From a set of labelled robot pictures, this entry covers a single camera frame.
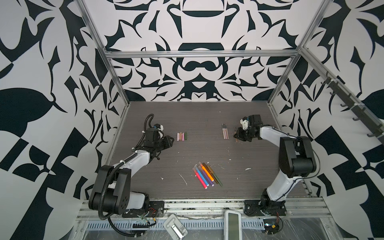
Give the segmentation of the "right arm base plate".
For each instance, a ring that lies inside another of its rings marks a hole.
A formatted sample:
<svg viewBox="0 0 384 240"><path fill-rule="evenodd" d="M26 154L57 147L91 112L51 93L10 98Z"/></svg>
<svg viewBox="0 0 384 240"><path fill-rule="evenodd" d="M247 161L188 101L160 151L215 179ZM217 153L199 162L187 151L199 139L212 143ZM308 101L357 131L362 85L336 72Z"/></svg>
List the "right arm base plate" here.
<svg viewBox="0 0 384 240"><path fill-rule="evenodd" d="M270 200L245 200L244 214L249 217L254 216L285 216L286 201L270 201Z"/></svg>

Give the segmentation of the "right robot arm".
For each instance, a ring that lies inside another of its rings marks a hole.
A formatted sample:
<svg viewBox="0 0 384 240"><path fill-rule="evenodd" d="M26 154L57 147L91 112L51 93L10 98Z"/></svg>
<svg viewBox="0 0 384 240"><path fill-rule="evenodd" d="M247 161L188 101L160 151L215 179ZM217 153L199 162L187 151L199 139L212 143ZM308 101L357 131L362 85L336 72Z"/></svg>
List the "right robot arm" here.
<svg viewBox="0 0 384 240"><path fill-rule="evenodd" d="M234 134L235 139L243 142L265 140L279 147L278 175L264 190L259 205L264 211L282 207L296 184L317 170L310 139L293 136L271 125L265 125L260 115L244 117L240 124Z"/></svg>

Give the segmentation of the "olive green marker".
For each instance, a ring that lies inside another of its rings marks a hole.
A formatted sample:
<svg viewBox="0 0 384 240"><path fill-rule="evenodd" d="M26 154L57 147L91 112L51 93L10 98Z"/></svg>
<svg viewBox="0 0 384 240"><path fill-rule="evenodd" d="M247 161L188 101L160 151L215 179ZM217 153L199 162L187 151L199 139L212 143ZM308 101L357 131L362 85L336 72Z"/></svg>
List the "olive green marker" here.
<svg viewBox="0 0 384 240"><path fill-rule="evenodd" d="M218 176L216 175L216 173L213 171L213 169L212 169L209 165L207 165L207 167L208 167L208 169L209 169L211 175L212 175L213 178L215 179L215 181L222 187L223 184L222 184L221 180L218 178Z"/></svg>

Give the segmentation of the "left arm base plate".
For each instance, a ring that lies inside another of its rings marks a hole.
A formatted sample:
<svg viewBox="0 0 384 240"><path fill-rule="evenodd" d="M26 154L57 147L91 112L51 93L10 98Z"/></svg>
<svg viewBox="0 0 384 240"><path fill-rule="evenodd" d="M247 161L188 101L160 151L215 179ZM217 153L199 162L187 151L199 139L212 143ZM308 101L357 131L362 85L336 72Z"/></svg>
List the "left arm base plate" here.
<svg viewBox="0 0 384 240"><path fill-rule="evenodd" d="M140 216L155 218L163 214L165 208L164 201L149 201L145 203L142 209L127 210L123 218L139 218Z"/></svg>

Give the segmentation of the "green pen beige body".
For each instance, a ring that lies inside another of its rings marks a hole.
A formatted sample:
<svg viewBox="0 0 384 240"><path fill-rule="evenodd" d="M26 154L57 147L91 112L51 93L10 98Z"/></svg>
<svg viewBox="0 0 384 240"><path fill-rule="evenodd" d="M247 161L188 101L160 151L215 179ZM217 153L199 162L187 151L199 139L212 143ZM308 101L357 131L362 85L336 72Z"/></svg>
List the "green pen beige body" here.
<svg viewBox="0 0 384 240"><path fill-rule="evenodd" d="M221 127L222 127L223 138L225 140L224 124L222 124Z"/></svg>

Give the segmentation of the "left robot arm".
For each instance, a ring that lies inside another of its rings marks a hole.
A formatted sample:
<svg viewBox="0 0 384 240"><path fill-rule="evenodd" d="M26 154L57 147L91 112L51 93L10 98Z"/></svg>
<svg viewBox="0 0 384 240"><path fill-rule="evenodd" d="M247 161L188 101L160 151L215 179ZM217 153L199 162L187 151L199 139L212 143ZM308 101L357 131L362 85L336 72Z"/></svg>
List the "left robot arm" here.
<svg viewBox="0 0 384 240"><path fill-rule="evenodd" d="M156 124L144 131L144 140L134 153L110 166L99 169L89 208L98 212L101 220L112 215L123 215L127 210L147 211L146 194L131 191L131 178L153 159L159 159L161 151L173 146L174 138L164 135L164 127Z"/></svg>

